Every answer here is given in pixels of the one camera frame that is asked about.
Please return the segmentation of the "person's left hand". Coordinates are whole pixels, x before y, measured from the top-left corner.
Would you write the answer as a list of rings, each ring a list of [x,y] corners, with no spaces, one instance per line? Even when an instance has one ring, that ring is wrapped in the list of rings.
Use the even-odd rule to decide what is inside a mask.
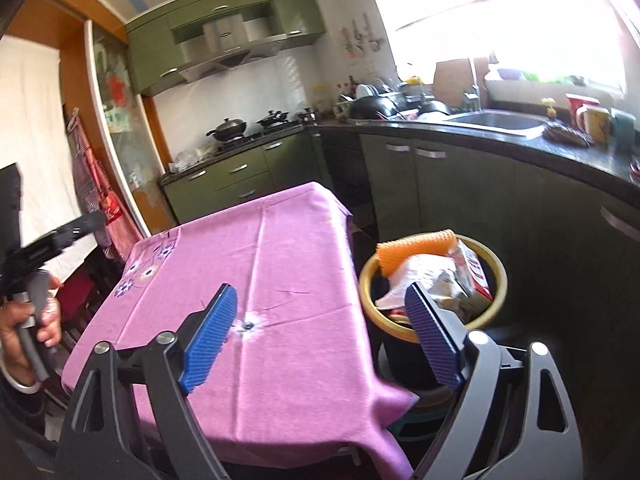
[[[32,394],[40,383],[23,342],[38,341],[51,348],[61,341],[61,308],[55,298],[61,285],[49,276],[47,302],[39,314],[28,301],[10,300],[1,307],[1,371],[20,393]]]

